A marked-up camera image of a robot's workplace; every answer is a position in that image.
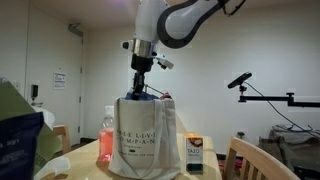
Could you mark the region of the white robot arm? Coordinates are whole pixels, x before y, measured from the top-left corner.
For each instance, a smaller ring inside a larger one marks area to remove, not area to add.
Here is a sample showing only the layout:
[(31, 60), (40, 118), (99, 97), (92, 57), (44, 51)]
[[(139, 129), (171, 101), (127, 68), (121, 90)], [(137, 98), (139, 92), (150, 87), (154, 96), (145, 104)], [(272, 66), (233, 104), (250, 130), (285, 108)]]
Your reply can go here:
[(186, 0), (170, 5), (166, 0), (140, 0), (133, 39), (122, 42), (122, 48), (132, 52), (131, 68), (135, 70), (132, 100), (141, 97), (145, 86), (144, 74), (151, 71), (154, 59), (163, 69), (174, 67), (164, 55), (157, 52), (157, 43), (161, 41), (172, 49), (185, 47), (214, 13), (222, 9), (226, 16), (233, 16), (246, 2), (242, 0), (233, 11), (227, 12), (226, 4), (229, 1)]

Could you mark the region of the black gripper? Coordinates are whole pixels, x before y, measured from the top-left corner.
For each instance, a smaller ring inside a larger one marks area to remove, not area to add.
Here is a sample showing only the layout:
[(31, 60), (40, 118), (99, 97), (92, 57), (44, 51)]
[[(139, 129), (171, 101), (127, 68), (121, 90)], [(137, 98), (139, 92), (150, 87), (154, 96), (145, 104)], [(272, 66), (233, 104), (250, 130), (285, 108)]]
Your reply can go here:
[(135, 73), (133, 79), (133, 92), (132, 100), (138, 100), (139, 95), (142, 93), (143, 88), (145, 87), (145, 76), (144, 73), (150, 72), (153, 65), (152, 58), (145, 58), (137, 56), (136, 54), (132, 55), (131, 68), (140, 73)]

